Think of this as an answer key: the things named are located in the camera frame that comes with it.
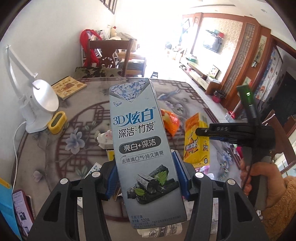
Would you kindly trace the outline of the right hand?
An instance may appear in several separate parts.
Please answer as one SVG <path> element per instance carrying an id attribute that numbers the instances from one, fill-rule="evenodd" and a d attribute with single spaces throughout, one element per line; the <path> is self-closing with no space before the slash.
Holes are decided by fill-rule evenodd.
<path id="1" fill-rule="evenodd" d="M 265 210 L 276 204 L 285 194 L 287 186 L 275 164 L 240 161 L 241 187 L 250 199 L 255 199 L 255 208 Z"/>

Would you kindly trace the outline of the beige fuzzy sleeve forearm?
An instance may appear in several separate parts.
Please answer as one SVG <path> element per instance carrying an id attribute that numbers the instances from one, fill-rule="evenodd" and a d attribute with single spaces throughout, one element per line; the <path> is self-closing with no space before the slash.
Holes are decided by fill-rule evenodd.
<path id="1" fill-rule="evenodd" d="M 263 225 L 270 240 L 295 240 L 295 177 L 283 180 L 287 188 L 284 195 L 263 211 Z"/>

